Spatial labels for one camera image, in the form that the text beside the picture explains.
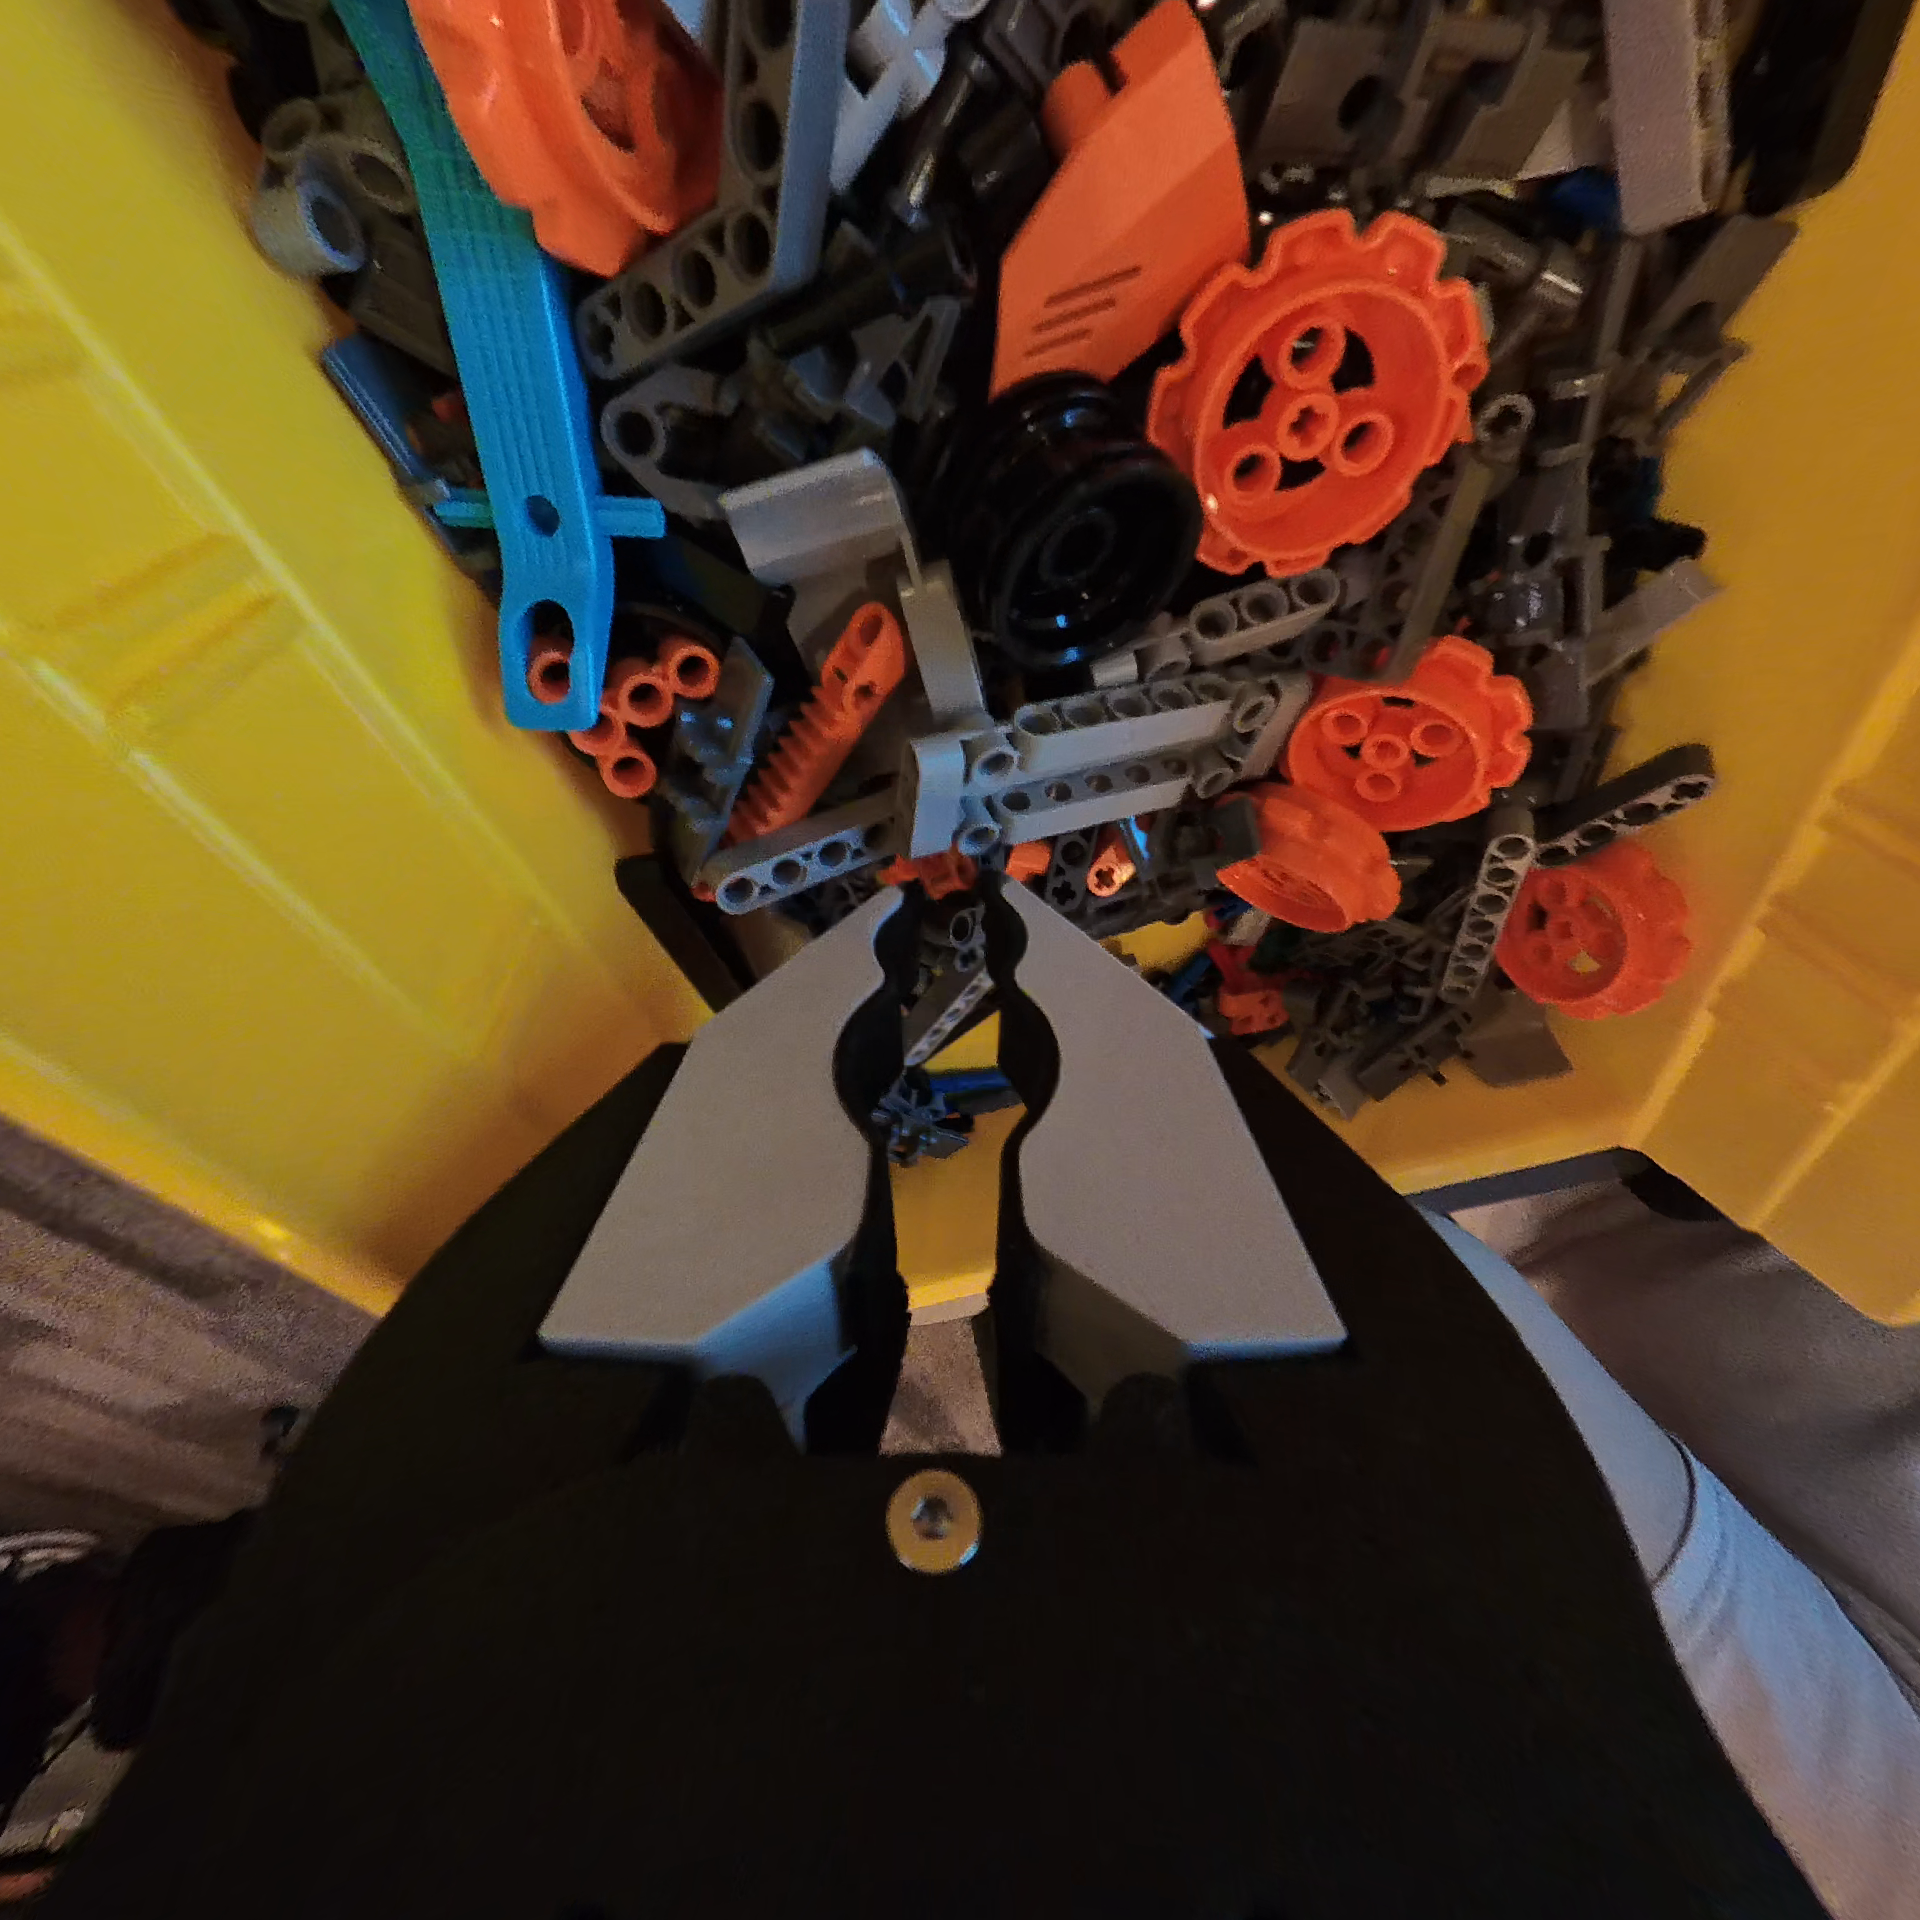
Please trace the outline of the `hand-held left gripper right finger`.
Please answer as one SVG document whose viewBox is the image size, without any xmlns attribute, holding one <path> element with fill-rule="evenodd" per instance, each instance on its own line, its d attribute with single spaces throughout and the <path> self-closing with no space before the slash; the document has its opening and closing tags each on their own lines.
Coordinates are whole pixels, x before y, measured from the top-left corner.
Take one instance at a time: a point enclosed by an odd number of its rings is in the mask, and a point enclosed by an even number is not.
<svg viewBox="0 0 1920 1920">
<path fill-rule="evenodd" d="M 1002 1445 L 1074 1450 L 1139 1375 L 1338 1353 L 1347 1325 L 1204 1026 L 1020 882 L 984 906 L 1021 1105 L 986 1361 Z"/>
</svg>

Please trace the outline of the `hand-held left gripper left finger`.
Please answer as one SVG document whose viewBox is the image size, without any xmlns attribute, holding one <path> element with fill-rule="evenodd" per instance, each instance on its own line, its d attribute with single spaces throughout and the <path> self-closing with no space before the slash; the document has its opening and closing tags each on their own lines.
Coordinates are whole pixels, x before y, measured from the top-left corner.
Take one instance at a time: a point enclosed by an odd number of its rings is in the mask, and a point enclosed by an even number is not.
<svg viewBox="0 0 1920 1920">
<path fill-rule="evenodd" d="M 713 1015 L 685 1046 L 540 1325 L 548 1353 L 748 1375 L 806 1446 L 806 1404 L 857 1353 L 845 1279 L 868 1220 L 880 1093 L 844 1098 L 864 1010 L 897 1058 L 884 938 L 917 946 L 882 887 Z"/>
</svg>

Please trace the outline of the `yellow plastic bin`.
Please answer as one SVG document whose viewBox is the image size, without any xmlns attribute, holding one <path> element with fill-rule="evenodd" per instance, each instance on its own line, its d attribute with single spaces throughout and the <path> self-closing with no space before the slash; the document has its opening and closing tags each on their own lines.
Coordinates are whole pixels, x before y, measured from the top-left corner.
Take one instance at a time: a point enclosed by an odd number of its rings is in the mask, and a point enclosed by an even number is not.
<svg viewBox="0 0 1920 1920">
<path fill-rule="evenodd" d="M 251 247 L 164 5 L 5 5 L 5 1115 L 382 1311 L 702 1009 L 622 813 L 506 723 L 488 598 Z M 1352 1124 L 1405 1190 L 1634 1146 L 1915 1317 L 1915 28 L 1745 311 L 1666 501 L 1721 594 L 1621 702 L 1716 793 L 1651 842 L 1694 964 Z"/>
</svg>

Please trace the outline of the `pile of toy building bricks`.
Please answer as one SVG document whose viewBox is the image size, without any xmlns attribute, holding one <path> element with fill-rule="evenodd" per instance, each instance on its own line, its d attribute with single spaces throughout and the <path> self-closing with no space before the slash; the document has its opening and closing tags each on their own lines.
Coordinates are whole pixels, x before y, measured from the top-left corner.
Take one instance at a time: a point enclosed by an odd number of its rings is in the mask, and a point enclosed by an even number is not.
<svg viewBox="0 0 1920 1920">
<path fill-rule="evenodd" d="M 873 1127 L 1020 1094 L 980 882 L 1341 1117 L 1568 1073 L 1690 898 L 1606 775 L 1716 594 L 1674 429 L 1795 241 L 1718 5 L 177 5 L 514 724 L 676 889 L 928 911 Z"/>
</svg>

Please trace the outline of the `person's beige trousers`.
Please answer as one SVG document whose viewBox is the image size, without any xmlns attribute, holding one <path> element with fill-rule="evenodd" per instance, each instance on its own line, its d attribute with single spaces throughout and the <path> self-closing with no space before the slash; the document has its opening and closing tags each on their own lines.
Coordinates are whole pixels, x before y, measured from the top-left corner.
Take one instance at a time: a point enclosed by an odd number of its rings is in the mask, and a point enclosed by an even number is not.
<svg viewBox="0 0 1920 1920">
<path fill-rule="evenodd" d="M 1915 1682 L 1918 1329 L 1884 1325 L 1674 1177 L 1454 1212 Z"/>
</svg>

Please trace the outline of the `person's light shirt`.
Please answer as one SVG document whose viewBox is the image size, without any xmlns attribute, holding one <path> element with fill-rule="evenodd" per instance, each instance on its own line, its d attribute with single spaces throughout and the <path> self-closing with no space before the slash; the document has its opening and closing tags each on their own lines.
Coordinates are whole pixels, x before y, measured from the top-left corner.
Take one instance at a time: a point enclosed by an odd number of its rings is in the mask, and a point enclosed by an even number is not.
<svg viewBox="0 0 1920 1920">
<path fill-rule="evenodd" d="M 1915 1682 L 1600 1365 L 1523 1273 L 1430 1229 L 1544 1365 L 1606 1479 L 1708 1723 L 1828 1916 L 1915 1916 Z"/>
</svg>

